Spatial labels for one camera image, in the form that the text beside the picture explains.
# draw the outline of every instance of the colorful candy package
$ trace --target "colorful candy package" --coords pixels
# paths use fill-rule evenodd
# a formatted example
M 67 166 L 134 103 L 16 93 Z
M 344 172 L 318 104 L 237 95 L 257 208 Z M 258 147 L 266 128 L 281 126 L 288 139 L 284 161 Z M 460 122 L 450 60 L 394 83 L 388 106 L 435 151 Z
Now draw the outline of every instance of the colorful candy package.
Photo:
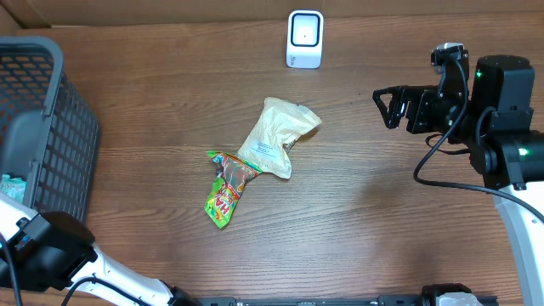
M 206 200 L 206 213 L 222 229 L 230 221 L 246 182 L 263 171 L 249 161 L 228 153 L 208 151 L 207 155 L 218 166 L 218 176 Z

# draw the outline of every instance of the wooden table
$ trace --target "wooden table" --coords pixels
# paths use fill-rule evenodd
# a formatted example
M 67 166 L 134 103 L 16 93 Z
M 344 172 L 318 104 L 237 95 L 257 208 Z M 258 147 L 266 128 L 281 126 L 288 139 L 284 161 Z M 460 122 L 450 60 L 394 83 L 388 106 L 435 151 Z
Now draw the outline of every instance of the wooden table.
M 371 93 L 436 84 L 429 49 L 463 42 L 472 73 L 487 54 L 531 60 L 542 131 L 543 30 L 543 13 L 327 19 L 318 70 L 286 68 L 283 21 L 20 35 L 53 38 L 96 111 L 103 138 L 87 225 L 139 273 L 197 297 L 361 298 L 461 282 L 521 304 L 491 197 L 415 183 L 425 135 L 387 130 Z M 323 124 L 289 154 L 291 179 L 256 178 L 221 231 L 204 212 L 215 174 L 206 151 L 236 152 L 267 96 L 307 105 Z M 467 156 L 436 155 L 422 175 L 482 183 Z M 58 305 L 64 295 L 24 299 Z M 12 304 L 11 292 L 0 303 Z M 73 304 L 105 303 L 80 294 Z

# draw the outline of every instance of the basket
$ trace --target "basket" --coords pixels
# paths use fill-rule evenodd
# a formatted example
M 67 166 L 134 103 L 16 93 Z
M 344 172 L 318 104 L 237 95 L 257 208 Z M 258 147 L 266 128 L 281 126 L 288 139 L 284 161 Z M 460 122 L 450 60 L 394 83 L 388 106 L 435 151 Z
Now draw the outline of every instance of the basket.
M 23 204 L 85 222 L 99 124 L 45 37 L 0 37 L 0 174 L 26 181 Z

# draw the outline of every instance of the plastic bag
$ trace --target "plastic bag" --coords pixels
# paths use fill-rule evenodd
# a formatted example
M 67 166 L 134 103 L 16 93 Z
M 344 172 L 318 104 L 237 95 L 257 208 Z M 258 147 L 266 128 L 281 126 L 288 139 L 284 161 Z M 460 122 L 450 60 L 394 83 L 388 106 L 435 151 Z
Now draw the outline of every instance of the plastic bag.
M 246 183 L 262 171 L 228 153 L 208 151 L 207 155 L 218 165 L 218 176 L 206 200 L 206 213 L 222 229 L 229 223 Z
M 21 178 L 11 178 L 9 175 L 2 175 L 0 182 L 0 191 L 16 200 L 19 204 L 23 203 L 25 198 L 26 182 Z
M 321 119 L 308 107 L 268 97 L 257 124 L 237 155 L 264 172 L 289 179 L 292 166 L 286 148 L 291 149 L 300 136 L 320 124 Z

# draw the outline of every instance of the white device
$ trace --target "white device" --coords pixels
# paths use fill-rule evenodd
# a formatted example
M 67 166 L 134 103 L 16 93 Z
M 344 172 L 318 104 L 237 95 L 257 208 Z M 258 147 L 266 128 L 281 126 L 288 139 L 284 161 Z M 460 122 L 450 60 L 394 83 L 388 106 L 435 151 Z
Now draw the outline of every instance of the white device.
M 292 68 L 314 69 L 321 65 L 323 15 L 314 10 L 296 10 L 289 15 L 286 62 Z

